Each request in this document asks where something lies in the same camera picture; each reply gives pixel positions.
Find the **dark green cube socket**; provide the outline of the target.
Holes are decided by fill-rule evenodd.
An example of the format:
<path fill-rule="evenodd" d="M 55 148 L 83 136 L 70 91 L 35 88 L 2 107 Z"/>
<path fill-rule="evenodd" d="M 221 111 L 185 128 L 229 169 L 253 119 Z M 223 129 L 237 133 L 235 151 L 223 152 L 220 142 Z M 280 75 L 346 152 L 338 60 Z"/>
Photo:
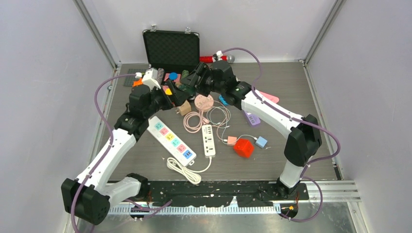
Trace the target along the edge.
<path fill-rule="evenodd" d="M 189 84 L 186 84 L 185 79 L 187 76 L 189 76 L 189 71 L 183 70 L 179 81 L 176 82 L 176 86 L 180 91 L 185 92 L 189 95 L 190 98 L 192 98 L 195 96 L 196 92 L 193 87 L 191 87 Z"/>

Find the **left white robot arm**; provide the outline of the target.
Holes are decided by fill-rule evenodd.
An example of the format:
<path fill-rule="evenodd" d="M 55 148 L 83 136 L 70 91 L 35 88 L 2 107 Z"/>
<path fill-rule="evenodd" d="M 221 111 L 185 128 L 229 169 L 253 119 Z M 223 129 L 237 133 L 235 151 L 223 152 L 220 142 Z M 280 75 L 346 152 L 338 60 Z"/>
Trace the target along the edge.
<path fill-rule="evenodd" d="M 64 208 L 70 214 L 71 224 L 78 232 L 76 219 L 99 225 L 110 207 L 134 197 L 138 201 L 149 195 L 147 178 L 136 173 L 106 187 L 108 179 L 125 154 L 137 143 L 149 127 L 150 118 L 160 110 L 181 106 L 194 91 L 167 82 L 171 95 L 162 88 L 142 84 L 129 95 L 125 112 L 111 127 L 106 124 L 109 139 L 93 161 L 76 179 L 65 179 L 61 185 Z"/>

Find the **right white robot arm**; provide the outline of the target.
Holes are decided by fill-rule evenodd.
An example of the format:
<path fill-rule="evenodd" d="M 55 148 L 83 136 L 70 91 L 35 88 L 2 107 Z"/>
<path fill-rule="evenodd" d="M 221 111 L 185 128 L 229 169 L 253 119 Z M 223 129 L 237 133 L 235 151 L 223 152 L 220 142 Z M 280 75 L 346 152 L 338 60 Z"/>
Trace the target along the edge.
<path fill-rule="evenodd" d="M 305 166 L 322 145 L 315 116 L 301 116 L 273 103 L 249 83 L 240 81 L 224 60 L 211 65 L 200 62 L 189 75 L 181 77 L 179 90 L 205 97 L 211 92 L 219 93 L 229 105 L 256 115 L 281 133 L 286 139 L 287 161 L 275 191 L 283 199 L 296 194 Z"/>

